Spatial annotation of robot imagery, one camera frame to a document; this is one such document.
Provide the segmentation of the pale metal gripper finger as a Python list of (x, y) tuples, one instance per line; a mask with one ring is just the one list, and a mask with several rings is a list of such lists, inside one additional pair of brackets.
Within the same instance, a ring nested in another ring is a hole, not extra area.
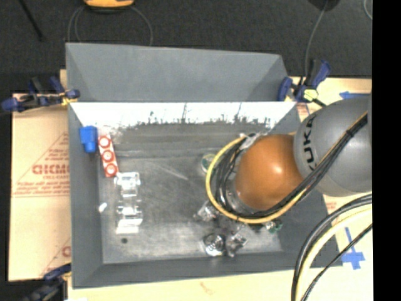
[(235, 257), (237, 252), (246, 246), (247, 242), (248, 239), (239, 231), (235, 233), (229, 233), (225, 239), (226, 255), (229, 257)]
[(218, 210), (210, 201), (205, 201), (200, 209), (194, 214), (196, 221), (212, 221), (218, 217)]

